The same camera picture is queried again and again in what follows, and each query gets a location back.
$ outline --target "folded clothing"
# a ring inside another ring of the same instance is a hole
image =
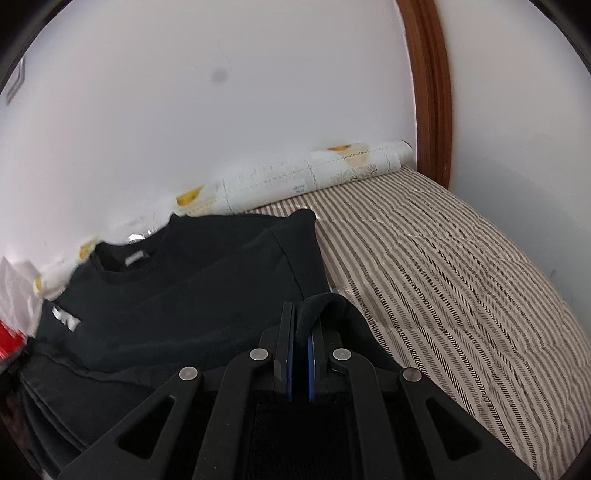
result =
[[[310,210],[176,218],[155,239],[98,248],[45,302],[21,371],[41,465],[61,471],[180,367],[225,366],[279,324],[284,302],[328,292],[315,221]]]

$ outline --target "striped mattress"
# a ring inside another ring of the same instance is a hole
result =
[[[591,349],[540,270],[450,192],[403,167],[273,203],[316,212],[334,291],[530,465],[558,479],[591,434]]]

